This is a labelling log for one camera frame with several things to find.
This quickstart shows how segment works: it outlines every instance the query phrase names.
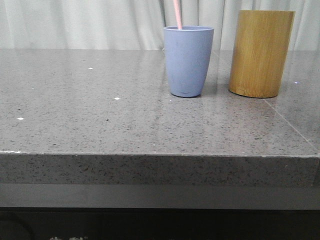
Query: white curtain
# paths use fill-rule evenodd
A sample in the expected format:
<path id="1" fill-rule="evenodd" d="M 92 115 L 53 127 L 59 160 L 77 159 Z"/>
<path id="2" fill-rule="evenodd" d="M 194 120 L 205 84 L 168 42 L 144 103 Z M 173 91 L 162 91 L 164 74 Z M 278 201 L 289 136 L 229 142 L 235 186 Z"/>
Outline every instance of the white curtain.
<path id="1" fill-rule="evenodd" d="M 320 0 L 180 0 L 184 25 L 232 50 L 239 10 L 295 11 L 289 50 L 320 49 Z M 160 50 L 172 0 L 0 0 L 0 49 Z"/>

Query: bamboo cylinder container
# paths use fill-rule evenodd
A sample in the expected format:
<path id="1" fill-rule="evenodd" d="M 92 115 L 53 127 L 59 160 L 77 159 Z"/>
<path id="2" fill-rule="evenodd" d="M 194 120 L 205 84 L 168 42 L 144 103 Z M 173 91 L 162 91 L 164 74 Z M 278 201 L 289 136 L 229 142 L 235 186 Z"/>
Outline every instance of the bamboo cylinder container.
<path id="1" fill-rule="evenodd" d="M 231 92 L 252 98 L 278 95 L 294 16 L 294 11 L 239 11 Z"/>

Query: gray tile seam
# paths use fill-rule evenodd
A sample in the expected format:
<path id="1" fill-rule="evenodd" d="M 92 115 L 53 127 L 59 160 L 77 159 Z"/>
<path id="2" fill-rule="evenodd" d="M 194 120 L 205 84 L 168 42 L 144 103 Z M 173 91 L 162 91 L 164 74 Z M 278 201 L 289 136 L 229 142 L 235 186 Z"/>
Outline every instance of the gray tile seam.
<path id="1" fill-rule="evenodd" d="M 269 105 L 293 130 L 298 133 L 319 155 L 319 150 L 315 147 L 298 129 L 295 128 L 275 107 L 273 107 L 266 99 L 263 100 L 266 104 Z"/>

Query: speckled stone surface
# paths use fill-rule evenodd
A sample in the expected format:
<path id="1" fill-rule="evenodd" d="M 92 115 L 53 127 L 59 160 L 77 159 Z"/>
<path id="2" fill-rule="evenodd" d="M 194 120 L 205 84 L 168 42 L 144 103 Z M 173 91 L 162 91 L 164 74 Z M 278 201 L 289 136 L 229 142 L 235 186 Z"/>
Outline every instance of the speckled stone surface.
<path id="1" fill-rule="evenodd" d="M 319 52 L 270 99 L 228 91 L 231 59 L 180 98 L 162 51 L 2 49 L 0 183 L 320 185 Z"/>

